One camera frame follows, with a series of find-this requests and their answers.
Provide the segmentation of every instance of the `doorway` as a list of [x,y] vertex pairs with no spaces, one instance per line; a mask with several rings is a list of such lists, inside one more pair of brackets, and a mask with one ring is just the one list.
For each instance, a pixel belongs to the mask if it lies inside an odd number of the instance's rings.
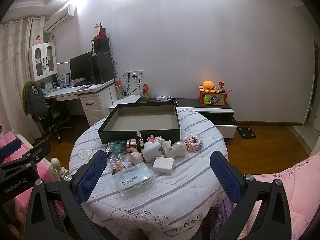
[[308,144],[310,153],[314,149],[320,137],[320,64],[319,52],[320,46],[313,41],[314,44],[314,83],[310,100],[310,105],[306,120],[303,126],[294,126],[295,130],[300,134],[303,140]]

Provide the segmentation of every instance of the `white wall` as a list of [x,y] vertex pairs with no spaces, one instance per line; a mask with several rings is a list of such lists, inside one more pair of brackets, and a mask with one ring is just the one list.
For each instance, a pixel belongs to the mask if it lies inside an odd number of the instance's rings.
[[151,97],[198,98],[204,80],[223,81],[237,120],[303,122],[320,35],[292,0],[77,1],[53,33],[57,62],[90,51],[101,22],[123,85],[125,71],[144,70]]

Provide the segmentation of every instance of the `striped tablecloth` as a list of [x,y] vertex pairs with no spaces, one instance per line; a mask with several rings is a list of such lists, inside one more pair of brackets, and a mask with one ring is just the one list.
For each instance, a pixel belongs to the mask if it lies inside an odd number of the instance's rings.
[[[156,183],[130,199],[118,192],[107,166],[89,200],[82,204],[92,222],[108,228],[120,240],[127,240],[138,228],[152,240],[190,239],[210,207],[219,205],[226,196],[210,168],[213,151],[219,150],[228,158],[221,133],[201,114],[181,107],[177,111],[181,140],[198,136],[203,141],[200,151],[176,157],[171,175],[156,172]],[[106,149],[98,135],[104,120],[76,141],[69,163],[71,174],[97,150]]]

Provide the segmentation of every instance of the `pink bedding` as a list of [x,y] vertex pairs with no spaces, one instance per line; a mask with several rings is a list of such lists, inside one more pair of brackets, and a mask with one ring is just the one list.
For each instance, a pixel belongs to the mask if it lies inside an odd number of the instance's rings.
[[[320,205],[320,153],[276,174],[254,175],[258,181],[280,179],[287,195],[292,239],[298,239],[313,219]],[[238,239],[250,231],[258,214],[261,201],[257,201]]]
[[[12,132],[9,132],[5,135],[0,134],[0,147],[7,145],[9,142],[12,142],[15,139],[16,139],[16,136]],[[22,144],[21,148],[15,151],[13,154],[11,154],[8,158],[4,159],[3,163],[7,163],[7,162],[21,158],[22,155],[25,154],[28,150],[30,150],[28,146],[26,146],[25,144]],[[39,162],[37,164],[37,167],[38,167],[38,174],[41,179],[43,179],[45,182],[54,181],[48,169],[43,163]],[[20,195],[14,198],[15,214],[17,219],[21,223],[22,227],[24,227],[31,191],[32,191],[32,188],[26,190],[25,192],[21,193]],[[61,202],[56,202],[56,204],[59,210],[59,214],[62,216],[64,214],[62,204]],[[23,237],[24,228],[20,228],[19,231],[20,231],[20,236]]]

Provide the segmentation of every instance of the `red box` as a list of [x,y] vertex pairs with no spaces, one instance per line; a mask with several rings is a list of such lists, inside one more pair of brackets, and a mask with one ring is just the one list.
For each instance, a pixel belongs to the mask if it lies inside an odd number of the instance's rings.
[[225,106],[228,93],[206,93],[200,91],[200,104],[211,106]]

